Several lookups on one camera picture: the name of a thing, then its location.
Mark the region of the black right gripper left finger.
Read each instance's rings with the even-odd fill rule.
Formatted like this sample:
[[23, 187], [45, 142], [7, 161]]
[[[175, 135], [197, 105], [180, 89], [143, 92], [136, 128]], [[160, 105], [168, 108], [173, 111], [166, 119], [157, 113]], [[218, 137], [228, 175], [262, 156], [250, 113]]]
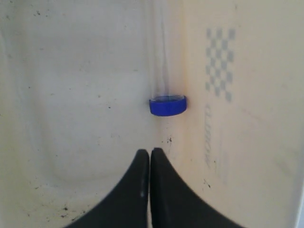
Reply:
[[68, 228], [148, 227], [149, 154], [139, 149], [111, 192]]

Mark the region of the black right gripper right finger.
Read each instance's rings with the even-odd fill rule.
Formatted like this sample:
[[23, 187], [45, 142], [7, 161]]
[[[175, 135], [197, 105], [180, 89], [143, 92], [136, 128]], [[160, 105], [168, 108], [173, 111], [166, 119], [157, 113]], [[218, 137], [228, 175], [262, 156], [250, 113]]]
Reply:
[[151, 153], [150, 206], [154, 228], [239, 228], [203, 201], [176, 172], [163, 149]]

